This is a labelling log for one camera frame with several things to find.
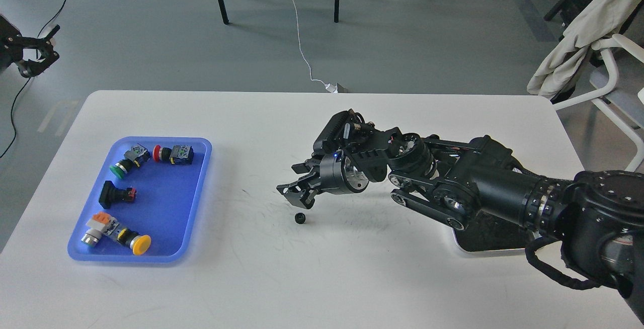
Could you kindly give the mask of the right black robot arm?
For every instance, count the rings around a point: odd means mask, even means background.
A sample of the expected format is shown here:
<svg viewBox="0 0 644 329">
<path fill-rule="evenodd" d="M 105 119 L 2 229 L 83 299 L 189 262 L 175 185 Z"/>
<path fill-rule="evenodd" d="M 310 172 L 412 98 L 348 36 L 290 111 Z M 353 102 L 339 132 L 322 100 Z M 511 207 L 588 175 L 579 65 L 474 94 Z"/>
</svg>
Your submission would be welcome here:
<svg viewBox="0 0 644 329">
<path fill-rule="evenodd" d="M 465 143 L 378 130 L 351 109 L 330 118 L 312 149 L 292 166 L 299 178 L 276 187 L 294 207 L 389 180 L 393 201 L 454 230 L 465 231 L 485 212 L 538 233 L 525 247 L 530 265 L 575 290 L 615 289 L 642 320 L 642 174 L 548 178 L 488 135 Z"/>
</svg>

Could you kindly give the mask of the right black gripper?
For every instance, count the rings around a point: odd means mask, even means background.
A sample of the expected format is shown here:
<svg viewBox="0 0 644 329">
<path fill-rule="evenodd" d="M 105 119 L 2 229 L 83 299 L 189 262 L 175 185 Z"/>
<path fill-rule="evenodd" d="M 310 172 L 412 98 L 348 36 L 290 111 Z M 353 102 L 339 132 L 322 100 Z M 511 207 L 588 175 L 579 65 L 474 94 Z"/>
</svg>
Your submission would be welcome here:
<svg viewBox="0 0 644 329">
<path fill-rule="evenodd" d="M 277 185 L 276 190 L 290 205 L 311 209 L 315 196 L 322 192 L 334 195 L 356 194 L 366 190 L 370 180 L 345 155 L 324 155 L 292 165 L 297 175 L 313 173 L 314 178 L 301 178 L 296 182 Z"/>
</svg>

